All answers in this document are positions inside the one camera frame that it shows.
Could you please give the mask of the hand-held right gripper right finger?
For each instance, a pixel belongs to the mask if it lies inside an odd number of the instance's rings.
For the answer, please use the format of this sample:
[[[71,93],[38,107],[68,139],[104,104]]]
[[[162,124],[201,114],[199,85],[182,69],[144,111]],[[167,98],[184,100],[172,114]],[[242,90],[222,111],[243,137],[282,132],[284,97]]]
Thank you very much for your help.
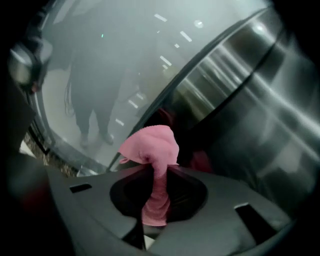
[[[237,180],[176,166],[167,174],[177,209],[152,254],[265,256],[291,227],[277,205]]]

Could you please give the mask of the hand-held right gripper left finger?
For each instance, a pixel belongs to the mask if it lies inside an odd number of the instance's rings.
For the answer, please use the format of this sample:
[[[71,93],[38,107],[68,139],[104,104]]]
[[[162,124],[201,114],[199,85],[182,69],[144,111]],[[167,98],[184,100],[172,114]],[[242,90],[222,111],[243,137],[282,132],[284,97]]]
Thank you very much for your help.
[[[145,250],[141,211],[153,186],[153,169],[65,177],[47,171],[50,192],[74,250]]]

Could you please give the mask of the red cleaning cloth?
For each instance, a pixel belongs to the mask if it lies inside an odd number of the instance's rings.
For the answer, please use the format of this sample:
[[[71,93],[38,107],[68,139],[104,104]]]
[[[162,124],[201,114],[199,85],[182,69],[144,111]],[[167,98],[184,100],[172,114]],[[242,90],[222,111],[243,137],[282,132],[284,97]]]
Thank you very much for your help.
[[[167,193],[167,168],[178,164],[179,154],[173,131],[167,125],[147,126],[128,137],[118,152],[123,156],[120,164],[133,161],[152,166],[153,187],[141,211],[142,223],[152,227],[166,226],[171,203]]]

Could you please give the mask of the glass door with frosted band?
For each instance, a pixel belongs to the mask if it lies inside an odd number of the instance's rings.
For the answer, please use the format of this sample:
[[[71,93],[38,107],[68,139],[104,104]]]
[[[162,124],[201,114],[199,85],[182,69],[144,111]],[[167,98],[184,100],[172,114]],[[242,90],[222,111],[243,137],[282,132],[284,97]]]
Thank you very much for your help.
[[[110,170],[118,148],[183,67],[265,0],[54,0],[53,47],[29,97],[45,150],[82,175]]]

